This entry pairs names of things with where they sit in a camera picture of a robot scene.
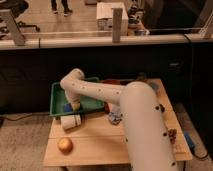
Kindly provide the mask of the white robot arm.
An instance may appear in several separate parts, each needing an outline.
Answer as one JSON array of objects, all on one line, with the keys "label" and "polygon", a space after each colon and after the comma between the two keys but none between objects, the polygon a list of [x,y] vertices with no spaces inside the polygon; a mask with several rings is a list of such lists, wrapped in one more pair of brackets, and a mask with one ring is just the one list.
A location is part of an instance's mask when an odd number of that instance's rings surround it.
[{"label": "white robot arm", "polygon": [[160,103],[147,83],[113,85],[84,78],[75,68],[61,79],[60,86],[71,105],[84,95],[120,108],[132,171],[179,171]]}]

